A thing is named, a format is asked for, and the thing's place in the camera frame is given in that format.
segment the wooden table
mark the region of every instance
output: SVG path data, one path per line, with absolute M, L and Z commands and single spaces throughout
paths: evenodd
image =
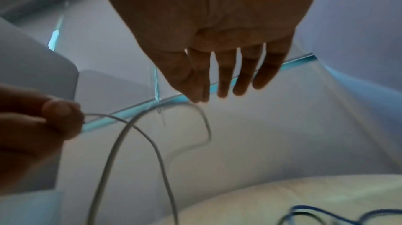
M 275 225 L 298 204 L 316 206 L 351 220 L 374 209 L 402 209 L 402 176 L 331 176 L 253 186 L 181 211 L 180 224 Z M 169 217 L 156 224 L 170 225 L 173 220 Z M 306 217 L 302 224 L 318 223 Z M 367 224 L 400 225 L 402 216 L 379 217 Z

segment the white floor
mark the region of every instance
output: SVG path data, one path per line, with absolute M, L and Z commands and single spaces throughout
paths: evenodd
M 209 145 L 199 115 L 188 109 L 158 113 L 138 126 L 167 157 L 182 209 L 218 194 L 264 182 L 306 176 L 400 173 L 314 68 L 281 72 L 262 91 L 203 105 Z M 64 192 L 62 223 L 83 224 L 108 152 L 122 129 L 113 124 L 66 143 L 57 189 Z M 97 224 L 150 224 L 170 211 L 155 154 L 131 132 L 115 163 Z

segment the human hand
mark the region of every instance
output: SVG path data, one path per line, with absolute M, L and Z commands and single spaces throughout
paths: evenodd
M 209 99 L 212 51 L 219 65 L 219 97 L 228 94 L 238 47 L 242 67 L 233 93 L 244 94 L 251 82 L 256 89 L 266 86 L 312 1 L 110 0 L 170 85 L 193 102 Z M 266 57 L 252 79 L 263 43 Z
M 79 104 L 0 84 L 0 192 L 81 132 Z

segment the blue cable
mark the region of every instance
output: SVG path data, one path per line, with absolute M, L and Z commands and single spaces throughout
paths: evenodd
M 369 211 L 365 214 L 363 214 L 362 216 L 360 216 L 358 221 L 353 221 L 353 220 L 349 220 L 347 218 L 344 218 L 342 216 L 336 215 L 334 213 L 325 211 L 323 209 L 320 209 L 318 207 L 313 207 L 313 206 L 307 206 L 307 205 L 296 205 L 293 206 L 288 214 L 288 222 L 290 225 L 296 225 L 294 223 L 294 213 L 298 210 L 312 210 L 312 211 L 316 211 L 325 215 L 328 215 L 330 217 L 333 217 L 337 220 L 343 221 L 343 222 L 347 222 L 351 225 L 363 225 L 364 222 L 366 222 L 369 219 L 375 218 L 377 216 L 380 215 L 402 215 L 402 210 L 401 209 L 378 209 L 378 210 L 373 210 L 373 211 Z

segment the white cable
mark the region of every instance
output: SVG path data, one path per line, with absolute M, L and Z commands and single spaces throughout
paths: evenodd
M 166 188 L 166 191 L 167 191 L 167 195 L 169 196 L 170 205 L 172 206 L 173 219 L 174 219 L 175 225 L 179 224 L 177 205 L 176 205 L 176 202 L 175 202 L 175 198 L 174 198 L 172 189 L 171 189 L 170 184 L 169 184 L 168 176 L 166 174 L 165 165 L 163 163 L 163 159 L 162 159 L 162 156 L 160 154 L 160 151 L 159 151 L 158 147 L 156 146 L 155 142 L 147 134 L 145 134 L 140 128 L 138 128 L 137 126 L 134 125 L 138 120 L 140 120 L 144 115 L 148 114 L 149 112 L 152 112 L 152 111 L 157 110 L 159 108 L 161 108 L 161 109 L 162 108 L 169 109 L 169 108 L 177 107 L 177 106 L 188 106 L 188 107 L 190 107 L 192 109 L 195 109 L 196 111 L 198 111 L 201 114 L 202 119 L 204 120 L 206 129 L 208 131 L 208 140 L 207 140 L 207 142 L 210 142 L 211 141 L 211 128 L 209 126 L 209 122 L 208 122 L 208 119 L 207 119 L 204 111 L 202 111 L 201 108 L 199 108 L 198 106 L 196 106 L 194 104 L 190 104 L 190 103 L 182 102 L 182 103 L 166 103 L 166 104 L 156 105 L 156 106 L 154 106 L 152 108 L 149 108 L 147 110 L 144 110 L 144 111 L 138 113 L 130 121 L 126 121 L 126 120 L 123 120 L 123 119 L 118 118 L 116 116 L 106 115 L 106 114 L 99 114 L 99 113 L 85 114 L 86 116 L 108 117 L 108 118 L 111 118 L 111 119 L 126 123 L 126 126 L 120 132 L 119 136 L 117 137 L 117 139 L 116 139 L 116 141 L 115 141 L 115 143 L 114 143 L 114 145 L 113 145 L 113 147 L 112 147 L 112 149 L 111 149 L 111 151 L 109 153 L 108 159 L 107 159 L 106 164 L 105 164 L 105 168 L 103 169 L 103 173 L 102 173 L 102 176 L 101 176 L 101 178 L 99 180 L 99 184 L 98 184 L 98 187 L 96 189 L 95 196 L 94 196 L 94 198 L 92 200 L 92 204 L 91 204 L 91 207 L 89 209 L 89 213 L 88 213 L 88 217 L 87 217 L 87 225 L 95 225 L 96 215 L 98 213 L 99 205 L 100 205 L 100 203 L 102 201 L 102 197 L 103 197 L 103 194 L 105 192 L 105 188 L 106 188 L 106 185 L 107 185 L 107 182 L 108 182 L 108 179 L 109 179 L 110 172 L 112 170 L 114 161 L 116 159 L 116 156 L 117 156 L 117 153 L 119 151 L 119 148 L 120 148 L 121 144 L 123 143 L 125 137 L 127 136 L 128 132 L 130 131 L 131 128 L 136 129 L 140 134 L 142 134 L 151 143 L 152 147 L 154 148 L 154 151 L 155 151 L 156 156 L 157 156 L 158 161 L 159 161 L 159 166 L 160 166 L 163 182 L 165 184 L 165 188 Z

